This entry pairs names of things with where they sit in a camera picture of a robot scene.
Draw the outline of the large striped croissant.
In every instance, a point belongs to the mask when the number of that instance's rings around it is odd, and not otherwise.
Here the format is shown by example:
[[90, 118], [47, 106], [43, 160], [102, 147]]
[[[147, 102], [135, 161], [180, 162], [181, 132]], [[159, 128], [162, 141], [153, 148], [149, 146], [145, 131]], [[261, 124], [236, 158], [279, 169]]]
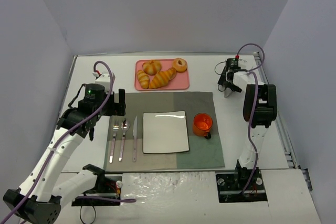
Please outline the large striped croissant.
[[169, 68], [165, 71], [158, 71], [149, 83], [149, 89], [157, 89], [167, 86], [169, 82], [176, 77], [176, 74], [177, 71], [174, 68]]

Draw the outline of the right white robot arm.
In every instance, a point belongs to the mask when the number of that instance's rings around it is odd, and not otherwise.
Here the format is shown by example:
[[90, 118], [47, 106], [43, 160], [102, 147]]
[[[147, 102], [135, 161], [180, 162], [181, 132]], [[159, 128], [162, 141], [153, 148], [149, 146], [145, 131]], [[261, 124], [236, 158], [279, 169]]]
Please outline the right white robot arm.
[[256, 74], [242, 68], [237, 57], [225, 60], [218, 85], [224, 97], [232, 92], [244, 94], [243, 119], [248, 123], [248, 136], [238, 159], [241, 168], [257, 168], [265, 135], [277, 117], [277, 90], [274, 84], [259, 82]]

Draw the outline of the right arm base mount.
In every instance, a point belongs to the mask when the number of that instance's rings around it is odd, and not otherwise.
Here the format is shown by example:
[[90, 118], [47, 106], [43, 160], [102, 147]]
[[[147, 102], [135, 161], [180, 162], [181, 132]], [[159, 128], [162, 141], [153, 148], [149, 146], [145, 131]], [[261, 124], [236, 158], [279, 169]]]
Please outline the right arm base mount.
[[268, 201], [261, 172], [253, 176], [243, 194], [246, 183], [239, 183], [234, 173], [216, 174], [216, 184], [219, 203]]

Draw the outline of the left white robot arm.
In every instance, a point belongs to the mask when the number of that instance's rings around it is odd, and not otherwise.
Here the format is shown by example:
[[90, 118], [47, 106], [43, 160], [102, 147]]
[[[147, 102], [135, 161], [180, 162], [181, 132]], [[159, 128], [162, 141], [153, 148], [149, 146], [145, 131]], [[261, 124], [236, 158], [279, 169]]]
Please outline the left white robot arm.
[[115, 102], [111, 87], [85, 84], [84, 98], [77, 107], [68, 105], [57, 122], [54, 138], [33, 171], [17, 189], [9, 189], [5, 193], [3, 201], [11, 211], [2, 223], [13, 215], [30, 223], [54, 223], [62, 206], [104, 182], [104, 170], [89, 164], [75, 180], [59, 189], [55, 187], [76, 148], [87, 136], [93, 139], [97, 122], [103, 116], [125, 115], [125, 90], [119, 89], [118, 96], [119, 101]]

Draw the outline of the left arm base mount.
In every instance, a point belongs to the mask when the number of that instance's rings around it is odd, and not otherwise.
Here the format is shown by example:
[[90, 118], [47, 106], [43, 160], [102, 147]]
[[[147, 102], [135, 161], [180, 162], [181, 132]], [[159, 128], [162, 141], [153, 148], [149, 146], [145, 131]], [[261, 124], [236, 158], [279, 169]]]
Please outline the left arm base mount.
[[[121, 186], [122, 186], [122, 176], [121, 175], [107, 175], [105, 181], [99, 189], [91, 189], [84, 192], [81, 196], [96, 196], [104, 197], [110, 199], [121, 199]], [[83, 206], [120, 206], [120, 202], [111, 202], [98, 199], [76, 199], [71, 203], [72, 207], [83, 207]]]

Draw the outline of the metal serving tongs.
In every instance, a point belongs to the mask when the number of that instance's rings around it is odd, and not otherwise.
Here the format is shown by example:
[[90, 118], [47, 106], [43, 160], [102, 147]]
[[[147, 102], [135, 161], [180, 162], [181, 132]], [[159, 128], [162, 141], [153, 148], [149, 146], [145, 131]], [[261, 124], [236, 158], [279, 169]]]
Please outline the metal serving tongs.
[[225, 90], [223, 91], [224, 93], [224, 98], [228, 98], [231, 94], [232, 94], [232, 90], [231, 88], [225, 88]]

